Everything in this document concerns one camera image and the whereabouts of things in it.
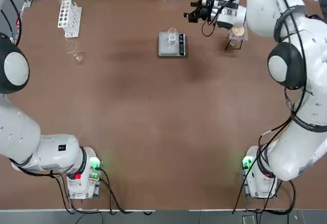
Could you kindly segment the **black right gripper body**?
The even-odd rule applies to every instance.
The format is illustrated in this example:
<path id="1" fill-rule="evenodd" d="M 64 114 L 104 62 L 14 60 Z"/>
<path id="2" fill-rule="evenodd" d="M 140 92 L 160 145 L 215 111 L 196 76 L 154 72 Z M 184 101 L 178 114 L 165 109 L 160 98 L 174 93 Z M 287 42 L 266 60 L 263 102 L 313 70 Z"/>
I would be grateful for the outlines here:
<path id="1" fill-rule="evenodd" d="M 213 5 L 214 2 L 205 3 L 204 5 L 202 2 L 199 2 L 198 18 L 202 19 L 203 21 L 210 21 Z"/>

